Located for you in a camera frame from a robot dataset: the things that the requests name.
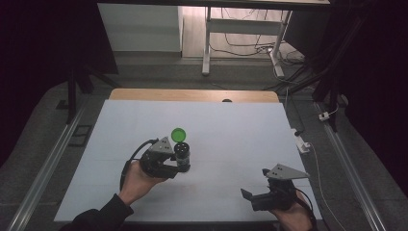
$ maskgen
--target green lid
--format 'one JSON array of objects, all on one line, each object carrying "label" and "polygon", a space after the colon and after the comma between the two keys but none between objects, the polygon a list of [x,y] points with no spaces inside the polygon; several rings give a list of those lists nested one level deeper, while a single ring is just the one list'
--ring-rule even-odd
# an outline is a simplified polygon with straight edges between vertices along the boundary
[{"label": "green lid", "polygon": [[186,139],[186,132],[182,128],[175,128],[171,132],[171,138],[175,142],[182,142]]}]

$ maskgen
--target sleeve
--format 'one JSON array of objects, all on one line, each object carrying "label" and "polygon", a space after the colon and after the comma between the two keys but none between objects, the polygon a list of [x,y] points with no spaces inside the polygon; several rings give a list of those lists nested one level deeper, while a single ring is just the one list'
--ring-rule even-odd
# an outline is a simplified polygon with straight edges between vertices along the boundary
[{"label": "sleeve", "polygon": [[60,231],[113,231],[132,214],[133,210],[115,194],[100,211],[88,210],[63,226]]}]

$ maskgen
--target white table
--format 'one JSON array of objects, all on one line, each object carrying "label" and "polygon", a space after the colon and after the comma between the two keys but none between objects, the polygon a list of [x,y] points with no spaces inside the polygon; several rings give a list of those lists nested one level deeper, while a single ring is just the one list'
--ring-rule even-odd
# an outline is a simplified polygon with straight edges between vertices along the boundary
[{"label": "white table", "polygon": [[[176,127],[187,132],[191,170],[135,202],[128,221],[274,220],[268,212],[253,212],[240,189],[268,192],[262,168],[278,163],[305,170],[280,103],[107,100],[55,221],[102,208],[118,193],[120,172],[136,148]],[[293,182],[311,197],[321,219],[309,181]]]}]

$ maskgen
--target hand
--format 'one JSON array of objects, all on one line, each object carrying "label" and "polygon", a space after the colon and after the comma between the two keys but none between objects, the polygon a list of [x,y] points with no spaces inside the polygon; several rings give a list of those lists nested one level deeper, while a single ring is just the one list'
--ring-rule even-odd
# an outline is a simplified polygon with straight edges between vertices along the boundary
[{"label": "hand", "polygon": [[165,178],[153,178],[148,176],[140,167],[139,161],[133,162],[126,173],[119,198],[128,206],[136,200],[144,197],[153,186],[164,182]]},{"label": "hand", "polygon": [[[296,194],[299,199],[305,201],[299,191],[296,191]],[[287,211],[271,210],[270,212],[278,218],[286,231],[305,231],[312,229],[312,222],[309,219],[307,210],[298,203],[295,203]]]}]

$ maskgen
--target table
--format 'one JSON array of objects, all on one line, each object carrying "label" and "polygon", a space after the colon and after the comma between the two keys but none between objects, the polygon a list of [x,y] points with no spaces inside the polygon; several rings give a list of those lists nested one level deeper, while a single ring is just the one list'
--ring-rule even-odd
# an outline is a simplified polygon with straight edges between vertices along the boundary
[{"label": "table", "polygon": [[[304,4],[326,4],[329,5],[328,0],[289,0],[287,3],[304,3]],[[267,52],[273,63],[273,68],[277,78],[284,77],[284,73],[277,54],[282,42],[286,28],[290,21],[292,11],[288,11],[282,21],[254,21],[243,19],[211,19],[211,7],[207,8],[206,15],[206,36],[203,54],[202,74],[207,76],[210,74],[210,34],[211,33],[229,33],[229,34],[249,34],[249,35],[266,35],[277,36],[273,48]]]},{"label": "table", "polygon": [[[226,97],[233,103],[220,102]],[[274,92],[114,90],[102,108],[55,221],[70,221],[89,208],[101,208],[118,193],[120,172],[137,146],[164,137],[176,126],[187,132],[190,171],[179,173],[135,202],[136,212],[127,221],[273,220],[268,212],[253,212],[240,188],[266,193],[268,182],[262,168],[278,163],[305,171]],[[317,208],[309,181],[293,182]],[[317,209],[315,216],[321,219]]]}]

